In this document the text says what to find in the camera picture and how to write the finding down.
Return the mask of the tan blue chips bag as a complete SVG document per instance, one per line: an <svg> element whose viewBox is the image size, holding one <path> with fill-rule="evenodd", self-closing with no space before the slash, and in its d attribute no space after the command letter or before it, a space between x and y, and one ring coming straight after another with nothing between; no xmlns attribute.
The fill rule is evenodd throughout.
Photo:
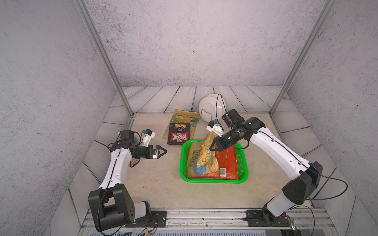
<svg viewBox="0 0 378 236"><path fill-rule="evenodd" d="M205 175L219 171L216 152L210 151L216 137L216 133L210 132L203 141L195 142L190 146L187 160L187 178L203 178Z"/></svg>

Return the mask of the red beige chips bag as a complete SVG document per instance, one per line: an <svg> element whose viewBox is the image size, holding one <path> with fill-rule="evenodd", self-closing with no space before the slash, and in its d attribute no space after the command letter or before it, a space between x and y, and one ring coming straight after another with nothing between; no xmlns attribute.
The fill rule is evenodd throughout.
<svg viewBox="0 0 378 236"><path fill-rule="evenodd" d="M186 177L188 179L238 180L238 162L234 148L210 152L209 161L200 165L200 150L188 151Z"/></svg>

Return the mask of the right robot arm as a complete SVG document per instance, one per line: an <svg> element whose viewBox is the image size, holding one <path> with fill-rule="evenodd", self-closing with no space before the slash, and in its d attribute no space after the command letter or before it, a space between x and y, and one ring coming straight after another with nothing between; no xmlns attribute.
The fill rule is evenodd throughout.
<svg viewBox="0 0 378 236"><path fill-rule="evenodd" d="M282 216L287 210L303 204L319 186L323 167L318 162L311 163L296 154L281 142L270 129L258 118L247 120L232 109L222 116L225 124L230 128L224 132L218 120L209 121L207 130L216 133L211 151L224 151L240 140L247 140L256 145L271 157L290 178L279 192L262 208L265 221L273 221Z"/></svg>

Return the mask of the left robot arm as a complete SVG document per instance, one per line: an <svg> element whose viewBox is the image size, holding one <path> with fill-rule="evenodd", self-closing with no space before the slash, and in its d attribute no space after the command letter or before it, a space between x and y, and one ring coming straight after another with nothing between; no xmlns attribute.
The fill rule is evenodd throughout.
<svg viewBox="0 0 378 236"><path fill-rule="evenodd" d="M128 168L134 167L141 159L159 159L166 149L150 144L155 133L144 130L119 132L116 142L107 146L111 160L103 182L97 190L91 191L88 202L95 228L102 235L106 230L122 227L163 228L166 225L166 211L153 211L147 201L134 202L123 181Z"/></svg>

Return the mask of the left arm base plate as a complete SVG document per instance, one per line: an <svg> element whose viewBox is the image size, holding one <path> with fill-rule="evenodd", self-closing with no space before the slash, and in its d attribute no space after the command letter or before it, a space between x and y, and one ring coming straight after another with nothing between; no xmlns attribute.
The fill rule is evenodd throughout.
<svg viewBox="0 0 378 236"><path fill-rule="evenodd" d="M125 225L126 228L164 228L166 226L167 211L153 210L150 216L144 216L136 219L132 223Z"/></svg>

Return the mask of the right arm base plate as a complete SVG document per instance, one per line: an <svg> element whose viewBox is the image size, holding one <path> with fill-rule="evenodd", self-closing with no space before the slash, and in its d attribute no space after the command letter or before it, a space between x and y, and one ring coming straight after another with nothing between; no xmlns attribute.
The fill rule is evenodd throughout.
<svg viewBox="0 0 378 236"><path fill-rule="evenodd" d="M289 217L285 214L274 216L268 210L247 210L246 217L249 227L289 227Z"/></svg>

